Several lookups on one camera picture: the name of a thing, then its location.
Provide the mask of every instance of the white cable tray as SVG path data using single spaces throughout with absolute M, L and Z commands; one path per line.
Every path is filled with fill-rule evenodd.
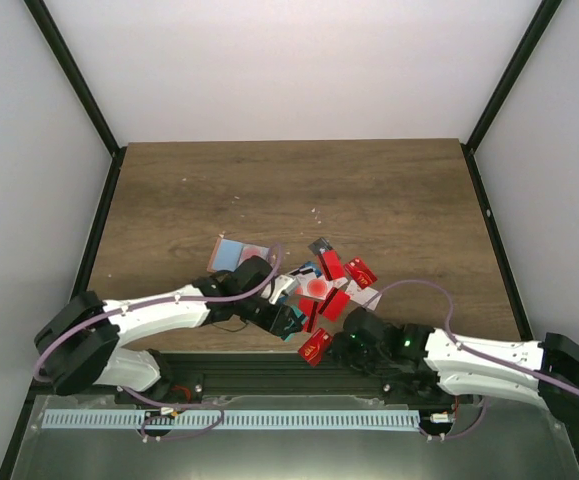
M 47 410 L 42 428 L 134 430 L 144 423 L 145 413 L 144 410 Z M 211 425 L 219 417 L 217 410 L 187 410 L 174 420 L 153 420 L 148 428 L 198 430 Z M 216 429 L 417 432 L 419 421 L 418 411 L 408 410 L 227 410 L 224 422 Z

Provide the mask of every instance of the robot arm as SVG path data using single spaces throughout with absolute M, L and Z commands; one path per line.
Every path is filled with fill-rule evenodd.
M 531 375 L 488 360 L 461 346 L 540 372 L 579 389 L 579 345 L 548 333 L 543 342 L 498 342 L 457 337 L 424 325 L 386 323 L 373 312 L 357 308 L 334 335 L 331 354 L 339 364 L 368 374 L 387 365 L 403 384 L 418 385 L 419 395 L 480 395 L 530 403 L 558 420 L 579 428 L 579 397 Z
M 46 360 L 44 370 L 58 395 L 72 395 L 92 385 L 122 385 L 151 398 L 169 389 L 167 366 L 155 351 L 124 348 L 140 338 L 178 328 L 197 328 L 236 315 L 272 335 L 302 330 L 293 309 L 282 303 L 298 282 L 285 275 L 272 279 L 261 292 L 246 292 L 260 285 L 271 266 L 260 257 L 243 262 L 235 272 L 202 277 L 174 292 L 134 300 L 101 301 L 94 292 L 75 297 L 36 336 L 42 354 L 58 337 L 102 312 L 106 320 L 77 333 Z M 233 302 L 211 302 L 211 297 L 241 297 Z

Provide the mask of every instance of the wooden table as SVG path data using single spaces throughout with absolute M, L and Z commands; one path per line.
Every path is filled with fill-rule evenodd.
M 377 288 L 400 279 L 434 281 L 454 296 L 464 335 L 519 338 L 457 140 L 131 144 L 90 282 L 101 298 L 175 290 L 206 275 L 219 235 L 281 242 L 282 271 L 313 259 L 324 236 L 343 259 L 360 256 Z M 436 291 L 392 290 L 377 313 L 393 322 L 440 326 Z M 341 328 L 325 319 L 331 332 Z M 237 319 L 221 324 L 242 325 Z M 206 326 L 143 339 L 162 351 L 295 351 L 250 325 Z

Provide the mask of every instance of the red circle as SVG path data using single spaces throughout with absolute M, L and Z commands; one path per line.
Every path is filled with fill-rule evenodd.
M 315 278 L 307 284 L 307 291 L 313 297 L 324 297 L 327 293 L 327 284 L 324 280 Z

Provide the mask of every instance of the black frame edge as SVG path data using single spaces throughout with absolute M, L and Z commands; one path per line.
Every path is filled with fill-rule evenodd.
M 491 245 L 496 255 L 502 281 L 505 285 L 507 296 L 509 297 L 509 304 L 511 305 L 511 311 L 516 321 L 516 326 L 518 327 L 520 338 L 523 341 L 533 340 L 534 337 L 531 331 L 531 326 L 529 324 L 529 319 L 527 318 L 524 306 L 522 305 L 520 292 L 518 291 L 516 281 L 513 278 L 511 266 L 509 265 L 509 259 L 507 258 L 507 254 L 502 244 L 502 239 L 500 238 L 500 232 L 498 231 L 498 226 L 496 225 L 493 211 L 489 205 L 489 199 L 487 198 L 487 193 L 485 192 L 485 187 L 482 183 L 482 178 L 480 177 L 478 165 L 476 164 L 476 159 L 474 157 L 474 151 L 472 148 L 464 144 L 461 144 L 461 147 L 462 153 L 465 157 L 465 162 L 467 163 L 469 175 L 471 176 L 471 181 L 473 182 L 473 188 L 476 192 L 476 197 L 478 198 L 478 204 L 480 205 L 482 217 L 485 221 L 485 225 L 487 226 L 489 239 L 491 240 Z M 573 448 L 573 453 L 576 457 L 576 461 L 578 462 L 579 467 L 579 430 L 571 427 L 566 427 L 566 429 L 571 447 Z
M 507 254 L 502 244 L 500 232 L 498 231 L 498 226 L 496 225 L 496 220 L 491 210 L 491 206 L 489 205 L 489 199 L 487 198 L 487 193 L 485 192 L 485 187 L 482 183 L 480 172 L 478 171 L 478 165 L 476 164 L 474 152 L 464 144 L 461 144 L 461 147 L 462 153 L 465 157 L 465 162 L 467 163 L 469 175 L 471 176 L 471 182 L 473 183 L 473 188 L 476 192 L 478 204 L 480 205 L 480 211 L 482 212 L 482 217 L 484 218 L 485 225 L 487 226 L 487 232 L 489 233 L 489 239 L 491 240 L 493 252 L 496 255 L 496 260 L 498 261 L 498 268 L 500 269 L 500 275 L 502 276 L 502 281 L 505 285 L 507 296 L 509 297 L 509 304 L 511 305 L 513 318 L 516 321 L 516 326 L 518 327 L 518 332 L 520 333 L 520 339 L 523 341 L 533 340 L 531 326 L 529 325 L 527 314 L 525 313 L 524 307 L 522 306 L 520 292 L 518 291 L 516 281 L 514 280 L 513 273 L 511 272 L 509 259 L 507 258 Z
M 89 237 L 87 238 L 85 251 L 82 255 L 82 261 L 80 262 L 78 274 L 76 275 L 76 281 L 74 282 L 73 290 L 71 292 L 71 298 L 75 297 L 80 292 L 84 292 L 89 285 L 89 279 L 91 278 L 93 265 L 96 261 L 96 255 L 98 254 L 98 247 L 100 246 L 100 241 L 102 240 L 102 232 L 104 231 L 105 224 L 107 223 L 107 216 L 109 215 L 109 209 L 111 208 L 111 201 L 113 200 L 113 194 L 115 193 L 116 186 L 118 185 L 118 178 L 120 178 L 120 170 L 122 168 L 122 163 L 124 162 L 126 153 L 127 147 L 123 147 L 118 152 L 118 155 L 111 159 L 111 165 L 109 166 L 109 172 L 107 173 L 105 186 L 102 189 L 100 202 L 98 203 L 98 208 L 91 225 L 91 231 L 89 233 Z
M 45 40 L 53 51 L 56 60 L 58 60 L 58 63 L 67 76 L 69 83 L 71 83 L 73 90 L 80 99 L 87 115 L 89 115 L 91 123 L 93 123 L 93 126 L 98 131 L 98 135 L 100 135 L 105 147 L 107 147 L 109 154 L 111 156 L 117 155 L 120 150 L 118 142 L 111 132 L 105 117 L 102 115 L 96 100 L 93 98 L 93 94 L 82 76 L 76 61 L 71 55 L 64 38 L 62 38 L 62 34 L 58 30 L 47 5 L 43 0 L 24 1 L 29 12 L 38 24 L 38 28 L 42 32 L 42 35 L 45 37 Z
M 18 421 L 16 422 L 16 427 L 9 441 L 9 446 L 5 452 L 5 456 L 0 465 L 0 480 L 9 480 L 13 475 L 13 470 L 16 466 L 16 460 L 18 459 L 18 453 L 20 452 L 20 447 L 22 446 L 22 440 L 27 431 L 27 424 L 29 423 L 29 418 L 31 417 L 31 412 L 33 410 L 33 402 L 35 395 L 27 399 L 22 405 L 22 410 L 18 416 Z
M 467 141 L 467 145 L 469 145 L 474 152 L 478 150 L 478 147 L 487 134 L 489 127 L 491 127 L 496 115 L 500 111 L 500 108 L 509 95 L 509 92 L 516 83 L 516 80 L 520 76 L 520 73 L 529 60 L 529 57 L 531 57 L 533 50 L 536 48 L 536 45 L 538 45 L 542 34 L 549 26 L 551 19 L 561 3 L 562 0 L 542 0 L 540 3 L 540 6 L 536 10 L 531 23 L 522 36 L 516 51 L 511 57 L 507 68 L 505 68 L 498 85 L 493 91 L 487 106 L 482 112 L 478 123 Z

